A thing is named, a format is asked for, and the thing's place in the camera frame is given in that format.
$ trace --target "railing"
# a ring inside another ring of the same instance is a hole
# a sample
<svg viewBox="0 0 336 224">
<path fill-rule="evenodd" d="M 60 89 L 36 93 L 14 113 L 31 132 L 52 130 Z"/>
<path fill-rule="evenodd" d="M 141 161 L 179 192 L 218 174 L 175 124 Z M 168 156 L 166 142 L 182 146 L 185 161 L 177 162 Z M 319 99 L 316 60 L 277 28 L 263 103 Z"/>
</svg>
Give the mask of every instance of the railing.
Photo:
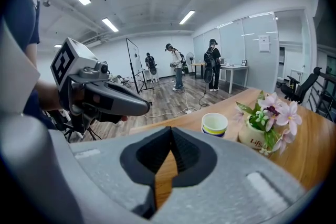
<svg viewBox="0 0 336 224">
<path fill-rule="evenodd" d="M 314 69 L 314 74 L 319 76 L 313 84 L 309 95 L 310 109 L 332 122 L 336 122 L 336 78 Z"/>
</svg>

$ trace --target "pink flower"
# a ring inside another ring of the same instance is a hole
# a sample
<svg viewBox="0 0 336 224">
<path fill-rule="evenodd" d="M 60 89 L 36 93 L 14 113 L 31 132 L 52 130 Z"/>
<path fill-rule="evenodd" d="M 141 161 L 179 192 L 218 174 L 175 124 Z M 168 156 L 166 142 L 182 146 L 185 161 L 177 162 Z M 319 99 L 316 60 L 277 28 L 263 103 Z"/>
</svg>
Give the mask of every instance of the pink flower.
<svg viewBox="0 0 336 224">
<path fill-rule="evenodd" d="M 296 113 L 298 110 L 298 104 L 292 101 L 289 105 L 286 103 L 282 104 L 282 107 L 278 108 L 280 115 L 277 118 L 277 124 L 284 126 L 289 124 L 289 130 L 293 135 L 298 132 L 298 125 L 302 124 L 302 118 Z"/>
<path fill-rule="evenodd" d="M 266 97 L 264 100 L 258 99 L 258 104 L 262 109 L 268 108 L 270 106 L 273 106 L 275 109 L 280 107 L 279 99 L 278 99 L 276 92 L 272 93 L 271 95 Z"/>
<path fill-rule="evenodd" d="M 236 110 L 237 110 L 237 114 L 234 115 L 233 120 L 237 121 L 237 122 L 240 122 L 240 121 L 243 120 L 244 112 L 239 106 L 236 106 Z"/>
<path fill-rule="evenodd" d="M 277 119 L 277 116 L 275 114 L 273 114 L 272 112 L 268 112 L 267 115 L 269 116 L 269 120 L 266 123 L 266 132 L 271 130 L 271 128 L 274 124 L 274 121 Z"/>
<path fill-rule="evenodd" d="M 280 154 L 282 154 L 284 150 L 286 149 L 286 145 L 292 143 L 294 139 L 295 139 L 295 136 L 292 135 L 288 129 L 285 129 L 282 133 L 282 136 L 278 140 L 278 142 L 275 143 L 272 151 L 274 152 L 280 149 Z"/>
</svg>

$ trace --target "tripod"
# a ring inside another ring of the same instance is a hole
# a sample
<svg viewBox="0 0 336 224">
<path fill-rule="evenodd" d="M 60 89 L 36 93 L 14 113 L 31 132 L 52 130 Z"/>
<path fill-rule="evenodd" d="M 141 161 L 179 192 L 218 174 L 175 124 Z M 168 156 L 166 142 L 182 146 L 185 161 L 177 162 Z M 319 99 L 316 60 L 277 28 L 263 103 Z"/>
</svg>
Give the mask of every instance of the tripod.
<svg viewBox="0 0 336 224">
<path fill-rule="evenodd" d="M 90 133 L 90 135 L 91 135 L 91 137 L 92 137 L 93 140 L 97 140 L 97 139 L 95 138 L 95 136 L 98 137 L 98 138 L 101 140 L 101 137 L 100 137 L 98 134 L 96 134 L 96 133 L 92 130 L 91 127 L 88 128 L 88 131 L 89 131 L 89 133 Z M 68 135 L 68 143 L 70 143 L 70 138 L 71 138 L 73 132 L 74 132 L 74 130 L 69 129 L 69 130 L 67 130 L 67 132 L 64 134 L 64 136 Z"/>
</svg>

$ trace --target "jeans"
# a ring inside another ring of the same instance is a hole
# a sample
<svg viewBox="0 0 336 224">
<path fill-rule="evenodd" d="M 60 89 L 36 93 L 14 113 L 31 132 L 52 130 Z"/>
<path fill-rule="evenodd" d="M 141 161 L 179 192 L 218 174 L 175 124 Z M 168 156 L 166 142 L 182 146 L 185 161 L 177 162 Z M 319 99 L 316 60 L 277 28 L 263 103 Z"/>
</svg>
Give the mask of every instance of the jeans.
<svg viewBox="0 0 336 224">
<path fill-rule="evenodd" d="M 176 68 L 176 86 L 175 89 L 179 90 L 180 88 L 184 87 L 182 83 L 182 68 Z"/>
<path fill-rule="evenodd" d="M 212 79 L 209 83 L 209 89 L 218 89 L 218 81 L 219 81 L 219 70 L 220 70 L 221 66 L 216 66 L 213 67 L 212 70 L 214 71 L 214 76 L 212 76 Z"/>
</svg>

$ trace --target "person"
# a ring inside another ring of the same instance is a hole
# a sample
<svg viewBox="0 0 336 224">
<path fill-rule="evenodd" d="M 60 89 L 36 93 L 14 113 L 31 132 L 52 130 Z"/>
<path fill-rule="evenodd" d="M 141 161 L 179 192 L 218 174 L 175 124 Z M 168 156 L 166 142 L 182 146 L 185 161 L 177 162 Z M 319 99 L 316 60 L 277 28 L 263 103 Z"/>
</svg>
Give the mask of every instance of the person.
<svg viewBox="0 0 336 224">
<path fill-rule="evenodd" d="M 209 41 L 209 48 L 207 50 L 207 53 L 212 54 L 213 59 L 215 60 L 215 66 L 213 67 L 214 75 L 212 76 L 211 82 L 209 83 L 209 89 L 210 92 L 212 91 L 218 91 L 218 82 L 219 82 L 219 71 L 221 69 L 221 61 L 220 56 L 221 53 L 219 50 L 215 47 L 218 45 L 215 39 L 210 39 Z"/>
<path fill-rule="evenodd" d="M 155 82 L 159 82 L 159 74 L 158 74 L 158 70 L 156 68 L 157 64 L 155 64 L 155 59 L 153 56 L 150 55 L 149 52 L 147 52 L 147 57 L 145 59 L 145 62 L 146 62 L 146 66 L 148 67 L 148 73 L 149 73 L 149 76 L 151 78 L 151 81 L 152 83 L 155 83 Z M 154 69 L 155 68 L 155 71 L 156 73 L 155 74 L 152 74 L 151 70 L 150 69 Z"/>
<path fill-rule="evenodd" d="M 38 24 L 40 13 L 40 0 L 8 0 L 4 10 L 4 20 L 20 49 L 36 68 L 37 45 L 40 43 Z M 82 90 L 73 91 L 73 101 L 83 99 Z M 41 79 L 31 92 L 23 113 L 39 119 L 48 129 L 56 127 L 42 110 L 62 109 L 59 103 L 56 84 L 46 83 Z"/>
<path fill-rule="evenodd" d="M 170 51 L 173 56 L 173 62 L 175 67 L 175 78 L 176 78 L 176 84 L 173 88 L 173 91 L 180 90 L 184 88 L 183 82 L 182 82 L 182 57 L 177 49 L 175 49 L 171 44 L 166 45 L 166 50 Z"/>
</svg>

